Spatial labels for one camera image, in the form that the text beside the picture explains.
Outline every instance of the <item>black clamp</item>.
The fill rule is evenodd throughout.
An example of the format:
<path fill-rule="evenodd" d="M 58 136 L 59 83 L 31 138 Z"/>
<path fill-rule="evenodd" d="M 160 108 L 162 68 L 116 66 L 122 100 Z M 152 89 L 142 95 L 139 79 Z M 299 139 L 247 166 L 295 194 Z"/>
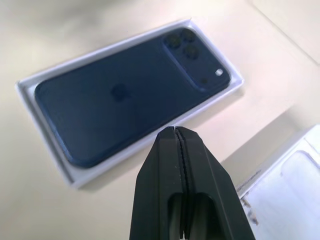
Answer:
<path fill-rule="evenodd" d="M 230 176 L 194 131 L 167 127 L 135 185 L 130 240 L 254 240 Z"/>

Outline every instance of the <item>phone back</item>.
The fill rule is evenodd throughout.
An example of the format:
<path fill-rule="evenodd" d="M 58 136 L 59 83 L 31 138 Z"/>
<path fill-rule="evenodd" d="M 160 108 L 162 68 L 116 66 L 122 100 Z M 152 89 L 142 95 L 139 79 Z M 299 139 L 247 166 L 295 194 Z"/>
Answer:
<path fill-rule="evenodd" d="M 68 161 L 90 168 L 229 82 L 208 47 L 180 28 L 43 81 L 34 94 Z"/>

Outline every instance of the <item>blue smartphone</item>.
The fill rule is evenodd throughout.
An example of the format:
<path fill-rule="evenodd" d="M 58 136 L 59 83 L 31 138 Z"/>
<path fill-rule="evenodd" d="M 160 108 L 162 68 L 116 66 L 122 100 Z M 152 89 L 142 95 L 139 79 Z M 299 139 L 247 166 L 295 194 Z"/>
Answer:
<path fill-rule="evenodd" d="M 178 28 L 45 80 L 34 96 L 66 159 L 91 168 L 229 82 L 197 34 Z"/>

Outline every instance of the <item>table surface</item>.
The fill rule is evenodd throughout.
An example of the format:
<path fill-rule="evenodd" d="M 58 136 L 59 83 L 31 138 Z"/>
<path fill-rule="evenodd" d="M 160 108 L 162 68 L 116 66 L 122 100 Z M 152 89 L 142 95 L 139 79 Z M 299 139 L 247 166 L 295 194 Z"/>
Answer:
<path fill-rule="evenodd" d="M 129 238 L 135 181 L 150 147 L 83 188 L 71 189 L 14 85 L 190 17 L 245 79 L 241 90 L 185 124 L 219 161 L 284 113 L 300 128 L 320 122 L 319 65 L 250 2 L 0 0 L 0 239 Z"/>

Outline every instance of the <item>white box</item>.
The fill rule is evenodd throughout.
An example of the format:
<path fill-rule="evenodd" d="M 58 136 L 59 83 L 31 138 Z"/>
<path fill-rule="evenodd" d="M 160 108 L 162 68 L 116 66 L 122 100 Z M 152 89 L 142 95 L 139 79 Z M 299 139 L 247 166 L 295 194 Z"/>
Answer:
<path fill-rule="evenodd" d="M 81 66 L 87 65 L 99 59 L 105 58 L 106 56 L 112 55 L 114 53 L 120 52 L 124 49 L 130 48 L 134 45 L 145 42 L 149 39 L 160 36 L 166 32 L 172 31 L 177 28 L 187 27 L 193 29 L 198 36 L 202 39 L 202 41 L 208 46 L 208 48 L 212 51 L 212 53 L 220 60 L 222 65 L 228 70 L 231 81 L 229 86 L 213 97 L 209 98 L 205 102 L 199 104 L 198 106 L 192 108 L 176 119 L 168 122 L 166 125 L 157 129 L 156 131 L 148 134 L 142 139 L 138 140 L 134 144 L 128 146 L 124 150 L 118 152 L 117 154 L 109 157 L 107 161 L 103 161 L 100 164 L 88 168 L 78 168 L 71 165 L 62 149 L 60 148 L 58 142 L 56 141 L 48 123 L 46 122 L 41 110 L 39 109 L 36 101 L 35 101 L 35 88 L 36 86 L 50 78 L 53 78 L 57 75 L 61 75 L 63 73 L 69 72 L 73 69 L 79 68 Z M 50 69 L 44 70 L 40 73 L 37 73 L 33 76 L 30 76 L 16 84 L 16 89 L 25 105 L 28 109 L 30 115 L 34 123 L 37 125 L 38 130 L 43 136 L 43 140 L 47 145 L 49 151 L 52 154 L 52 158 L 54 162 L 63 175 L 65 181 L 74 188 L 79 188 L 82 185 L 88 183 L 90 180 L 96 178 L 102 173 L 108 171 L 113 166 L 132 156 L 136 152 L 143 149 L 145 146 L 151 144 L 157 136 L 157 133 L 164 129 L 167 126 L 178 126 L 181 125 L 186 120 L 196 116 L 200 112 L 206 110 L 208 107 L 218 102 L 223 97 L 229 95 L 234 92 L 243 84 L 243 78 L 235 69 L 235 67 L 225 58 L 225 56 L 211 43 L 211 41 L 202 33 L 202 31 L 190 20 L 182 20 L 174 23 L 170 23 L 165 26 L 161 26 L 157 29 L 150 30 L 138 36 L 131 37 L 129 39 L 120 41 L 118 43 L 112 44 L 110 46 L 104 47 L 97 51 L 91 52 L 84 56 L 78 57 L 76 59 L 67 61 L 58 66 L 54 66 Z"/>

